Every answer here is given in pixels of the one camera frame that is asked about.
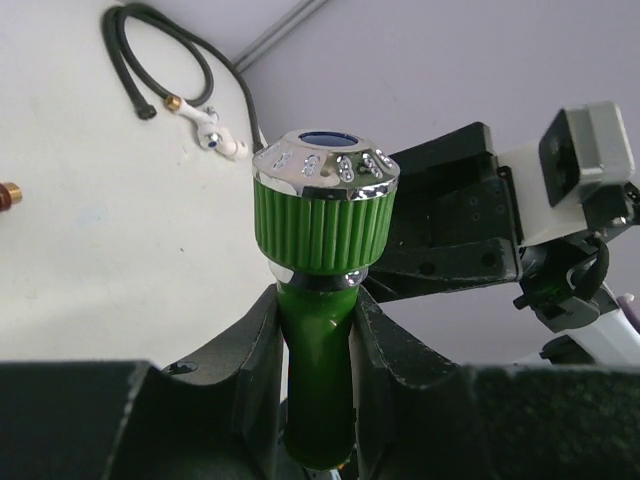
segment brass connector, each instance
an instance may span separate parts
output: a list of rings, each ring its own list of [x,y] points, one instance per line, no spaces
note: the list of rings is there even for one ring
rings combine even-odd
[[[22,190],[13,182],[0,183],[0,212],[22,201]]]
[[[175,95],[169,95],[164,99],[164,104],[169,110],[175,112],[180,108],[180,105],[182,105],[182,99]]]

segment blue lens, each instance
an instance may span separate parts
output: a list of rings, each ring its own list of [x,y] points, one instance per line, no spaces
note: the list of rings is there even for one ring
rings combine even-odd
[[[300,140],[319,147],[352,147],[358,143],[358,139],[337,132],[309,132],[300,135]]]

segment black cable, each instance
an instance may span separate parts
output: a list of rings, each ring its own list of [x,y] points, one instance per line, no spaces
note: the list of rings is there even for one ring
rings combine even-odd
[[[222,63],[231,72],[244,94],[245,101],[247,102],[247,110],[249,112],[249,123],[251,126],[254,153],[263,148],[262,141],[260,139],[260,131],[258,129],[258,117],[253,97],[251,96],[251,91],[249,90],[244,78],[242,78],[240,72],[236,70],[229,59],[213,45],[185,30],[155,8],[142,3],[131,3],[125,6],[111,7],[104,13],[102,16],[102,36],[104,38],[107,52],[109,53],[109,58],[111,58],[111,63],[113,63],[113,67],[115,68],[124,89],[129,95],[129,98],[131,99],[131,103],[133,103],[138,118],[142,120],[149,120],[156,116],[157,111],[153,105],[150,105],[147,102],[140,93],[140,90],[138,90],[138,87],[136,87],[136,84],[127,70],[127,64],[129,64],[131,70],[133,70],[140,80],[142,80],[145,85],[147,85],[163,100],[173,94],[149,75],[131,50],[124,28],[127,17],[137,18],[138,20],[156,27],[167,35],[170,35],[172,38],[184,45],[184,47],[189,50],[197,60],[198,64],[202,68],[202,72],[204,73],[205,85],[202,93],[197,98],[187,100],[187,103],[194,107],[202,105],[211,97],[214,85],[211,67],[203,57],[202,53],[200,53],[196,48],[196,45],[204,48],[216,57],[220,63]]]
[[[591,300],[598,293],[609,270],[609,248],[607,244],[600,239],[595,239],[595,243],[598,247],[596,260],[584,273],[574,290],[575,296],[585,301]]]

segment green ribbed grip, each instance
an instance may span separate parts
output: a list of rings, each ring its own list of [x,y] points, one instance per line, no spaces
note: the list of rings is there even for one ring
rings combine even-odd
[[[294,197],[254,180],[258,246],[275,263],[319,275],[375,263],[387,243],[395,192],[368,200]]]

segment white valve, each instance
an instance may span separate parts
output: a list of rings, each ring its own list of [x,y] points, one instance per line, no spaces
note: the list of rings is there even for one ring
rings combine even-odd
[[[203,112],[173,95],[167,97],[165,104],[173,113],[196,124],[198,141],[205,150],[215,150],[230,160],[242,160],[249,155],[245,142],[234,140],[228,128],[218,125],[218,114],[213,109]]]

